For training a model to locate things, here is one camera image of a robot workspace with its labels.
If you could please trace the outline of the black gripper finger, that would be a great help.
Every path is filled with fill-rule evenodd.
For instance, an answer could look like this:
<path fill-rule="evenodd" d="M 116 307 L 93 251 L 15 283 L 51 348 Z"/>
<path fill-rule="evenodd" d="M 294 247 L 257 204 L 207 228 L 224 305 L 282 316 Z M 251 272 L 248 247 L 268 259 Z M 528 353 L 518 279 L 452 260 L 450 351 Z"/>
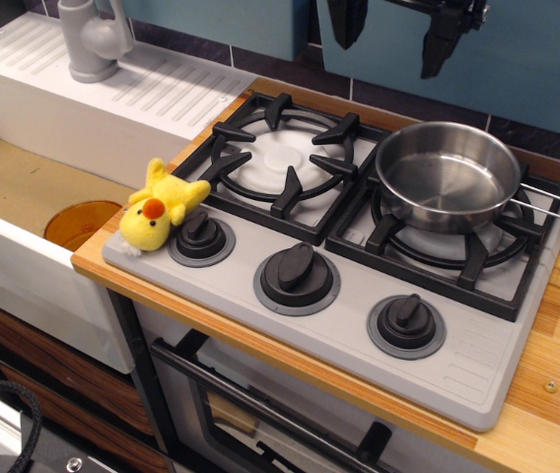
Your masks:
<path fill-rule="evenodd" d="M 368 15 L 367 0 L 326 1 L 333 35 L 344 49 L 349 49 L 362 33 Z"/>
<path fill-rule="evenodd" d="M 422 79 L 433 79 L 465 34 L 475 28 L 476 1 L 430 1 L 429 29 L 423 39 Z"/>

